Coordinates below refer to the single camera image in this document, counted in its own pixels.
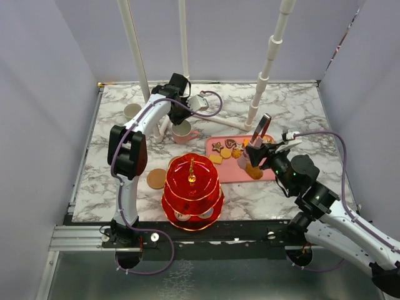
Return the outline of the metal tongs pink tips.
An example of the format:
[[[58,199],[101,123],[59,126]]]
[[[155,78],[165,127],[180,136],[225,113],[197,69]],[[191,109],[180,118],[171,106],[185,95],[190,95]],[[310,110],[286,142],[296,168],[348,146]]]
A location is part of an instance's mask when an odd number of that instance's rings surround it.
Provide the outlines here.
[[[268,113],[264,113],[261,120],[259,121],[258,125],[256,126],[256,129],[254,130],[254,133],[252,135],[251,140],[247,145],[251,146],[259,146],[261,144],[261,140],[266,134],[266,131],[268,130],[268,127],[271,123],[272,117]],[[246,150],[244,150],[243,154],[241,157],[237,159],[237,165],[245,170],[247,163],[249,162],[248,158],[248,153]]]

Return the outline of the pink mug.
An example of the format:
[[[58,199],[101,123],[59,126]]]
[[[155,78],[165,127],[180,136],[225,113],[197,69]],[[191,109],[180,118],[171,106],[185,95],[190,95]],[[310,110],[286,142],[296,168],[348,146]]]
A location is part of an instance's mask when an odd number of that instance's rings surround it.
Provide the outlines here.
[[[199,137],[199,131],[192,128],[189,121],[184,120],[179,125],[172,125],[171,127],[172,138],[177,144],[186,144],[193,139]]]

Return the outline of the blue frosted donut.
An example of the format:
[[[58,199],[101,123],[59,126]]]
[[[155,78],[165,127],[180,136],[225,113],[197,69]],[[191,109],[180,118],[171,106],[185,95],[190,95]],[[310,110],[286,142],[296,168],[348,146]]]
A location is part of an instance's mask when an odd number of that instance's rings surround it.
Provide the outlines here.
[[[205,213],[200,214],[198,217],[201,219],[209,219],[213,215],[213,212],[214,212],[214,208],[212,207]]]

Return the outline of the red three-tier stand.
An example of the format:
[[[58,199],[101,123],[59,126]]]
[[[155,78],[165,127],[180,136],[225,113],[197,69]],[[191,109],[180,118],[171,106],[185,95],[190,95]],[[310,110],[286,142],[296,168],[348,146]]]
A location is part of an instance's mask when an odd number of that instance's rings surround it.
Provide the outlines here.
[[[224,202],[218,171],[209,158],[187,153],[171,163],[166,173],[161,204],[173,226],[192,232],[204,230],[219,219]],[[209,219],[198,217],[210,208],[214,208],[214,212]],[[175,212],[190,215],[191,218],[178,221]]]

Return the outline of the white chocolate donut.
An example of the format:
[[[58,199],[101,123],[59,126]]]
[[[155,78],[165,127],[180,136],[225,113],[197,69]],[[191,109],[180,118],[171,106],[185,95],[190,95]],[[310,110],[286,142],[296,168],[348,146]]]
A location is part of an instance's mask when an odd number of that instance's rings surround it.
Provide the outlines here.
[[[178,212],[175,212],[174,213],[174,216],[175,216],[175,218],[178,220],[178,221],[187,221],[187,220],[189,220],[190,218],[191,218],[191,216],[190,215],[187,215],[187,214],[181,214],[181,213],[178,213]]]

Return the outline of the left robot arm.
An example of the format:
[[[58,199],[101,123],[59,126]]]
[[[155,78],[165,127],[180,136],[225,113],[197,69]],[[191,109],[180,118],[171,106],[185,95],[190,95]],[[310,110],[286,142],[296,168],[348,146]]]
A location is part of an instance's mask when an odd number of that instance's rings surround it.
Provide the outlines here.
[[[191,88],[189,80],[174,73],[167,84],[152,89],[147,104],[133,119],[123,126],[111,128],[107,163],[111,167],[111,176],[119,184],[111,234],[123,246],[132,246],[138,239],[134,225],[138,222],[138,181],[148,162],[146,136],[164,116],[180,125],[192,115],[188,97],[184,95],[187,88]]]

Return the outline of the brown croissant bread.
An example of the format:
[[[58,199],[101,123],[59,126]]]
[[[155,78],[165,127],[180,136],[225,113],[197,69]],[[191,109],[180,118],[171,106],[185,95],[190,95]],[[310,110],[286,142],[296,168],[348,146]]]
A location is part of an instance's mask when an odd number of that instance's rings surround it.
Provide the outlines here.
[[[250,162],[246,163],[245,172],[253,180],[260,180],[263,177],[263,170],[259,166],[253,167]]]

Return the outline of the right star gingerbread cookie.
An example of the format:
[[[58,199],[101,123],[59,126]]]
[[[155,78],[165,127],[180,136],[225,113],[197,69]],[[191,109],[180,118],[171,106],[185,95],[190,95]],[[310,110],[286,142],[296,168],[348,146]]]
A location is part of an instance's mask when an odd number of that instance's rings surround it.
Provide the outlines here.
[[[243,152],[245,150],[245,145],[243,143],[241,144],[236,144],[234,149]]]

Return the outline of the pink serving tray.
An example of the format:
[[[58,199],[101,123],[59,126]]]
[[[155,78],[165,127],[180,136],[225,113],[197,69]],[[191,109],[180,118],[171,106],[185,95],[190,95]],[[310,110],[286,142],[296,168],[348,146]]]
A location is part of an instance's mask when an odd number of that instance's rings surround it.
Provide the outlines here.
[[[233,139],[237,143],[242,144],[244,140],[250,140],[251,135],[235,135],[235,136],[213,136],[206,139],[205,149],[206,156],[219,155],[218,152],[213,151],[213,144],[220,142],[222,146],[225,146],[226,139]],[[221,164],[215,164],[215,167],[219,174],[219,180],[221,183],[244,183],[256,181],[253,179],[244,169],[241,169],[237,164],[237,159],[230,157],[229,159],[223,159]]]

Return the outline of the rectangular yellow biscuit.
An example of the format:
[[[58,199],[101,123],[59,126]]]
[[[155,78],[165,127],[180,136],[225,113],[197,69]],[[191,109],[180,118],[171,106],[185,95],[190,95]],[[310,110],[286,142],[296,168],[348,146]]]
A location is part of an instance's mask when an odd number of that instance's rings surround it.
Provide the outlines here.
[[[210,159],[210,161],[211,161],[213,164],[218,164],[218,165],[220,165],[220,164],[222,164],[222,162],[223,162],[223,157],[220,156],[220,155],[211,154],[211,155],[209,156],[209,159]]]

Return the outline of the green mug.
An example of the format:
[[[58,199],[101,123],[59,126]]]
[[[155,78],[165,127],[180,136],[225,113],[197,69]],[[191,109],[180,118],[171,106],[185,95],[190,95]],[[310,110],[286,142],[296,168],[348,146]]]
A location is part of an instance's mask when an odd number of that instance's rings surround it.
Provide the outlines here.
[[[124,117],[126,118],[127,121],[130,121],[132,118],[134,118],[140,112],[141,109],[142,109],[142,107],[139,104],[136,104],[136,103],[128,104],[123,109]]]

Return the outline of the wooden coaster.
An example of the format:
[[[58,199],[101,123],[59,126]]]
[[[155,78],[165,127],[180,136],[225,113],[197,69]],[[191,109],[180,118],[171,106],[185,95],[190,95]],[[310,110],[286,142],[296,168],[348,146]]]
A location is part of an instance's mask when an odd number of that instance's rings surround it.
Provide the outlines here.
[[[175,157],[173,157],[170,161],[169,161],[169,163],[168,163],[168,167],[170,167],[170,165],[171,165],[171,163],[176,159],[176,158],[178,158],[179,156],[175,156]]]
[[[153,169],[147,175],[147,184],[152,189],[163,189],[166,180],[165,169]]]

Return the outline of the lower wooden coaster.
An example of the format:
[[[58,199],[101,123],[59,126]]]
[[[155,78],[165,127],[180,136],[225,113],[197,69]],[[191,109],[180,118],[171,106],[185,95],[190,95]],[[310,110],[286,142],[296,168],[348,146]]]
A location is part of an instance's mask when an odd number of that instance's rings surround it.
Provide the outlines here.
[[[152,189],[163,189],[166,180],[165,169],[153,169],[147,175],[147,184]]]

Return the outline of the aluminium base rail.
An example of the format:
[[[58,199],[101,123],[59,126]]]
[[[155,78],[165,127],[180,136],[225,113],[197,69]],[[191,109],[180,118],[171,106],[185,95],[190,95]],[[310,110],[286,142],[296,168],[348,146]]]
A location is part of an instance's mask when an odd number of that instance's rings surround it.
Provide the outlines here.
[[[154,248],[168,239],[158,231],[169,235],[179,247],[183,244],[209,243],[241,244],[262,242],[268,246],[302,247],[306,244],[305,235],[295,232],[289,221],[217,221],[200,231],[185,231],[168,221],[140,222],[135,232],[122,228],[112,230],[109,224],[82,223],[77,226],[56,226],[50,247],[51,251],[105,251],[138,250],[140,245]]]

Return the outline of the white pvc pipe frame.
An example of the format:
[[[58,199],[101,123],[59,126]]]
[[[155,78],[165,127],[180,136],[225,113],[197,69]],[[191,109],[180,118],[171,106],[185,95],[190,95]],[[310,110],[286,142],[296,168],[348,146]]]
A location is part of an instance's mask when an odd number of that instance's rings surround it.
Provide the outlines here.
[[[267,56],[262,71],[257,75],[256,93],[253,99],[249,102],[249,109],[247,111],[247,118],[243,122],[231,122],[222,117],[212,117],[211,121],[224,124],[242,131],[250,131],[252,128],[253,120],[259,109],[259,102],[263,95],[266,85],[269,81],[269,73],[278,52],[283,43],[283,35],[288,23],[289,15],[295,7],[295,0],[282,1],[279,8],[279,17],[277,19],[274,34],[268,40]],[[133,14],[129,1],[117,2],[119,11],[121,13],[122,23],[126,32],[129,47],[132,52],[134,63],[136,65],[137,73],[139,76],[139,85],[141,87],[142,95],[145,101],[150,97],[150,90],[148,79],[144,68],[143,58],[138,43],[138,35],[136,33]],[[185,1],[179,1],[179,28],[181,32],[181,52],[182,52],[182,66],[183,76],[189,79],[189,57],[188,57],[188,25],[187,25],[187,7]],[[245,67],[239,63],[239,59],[232,57],[229,51],[217,56],[211,55],[206,58],[206,64],[201,67],[199,63],[195,64],[195,70],[205,69],[210,67],[211,70],[206,73],[212,80],[218,81],[220,78],[227,76],[229,72],[234,75],[239,74],[240,70]]]

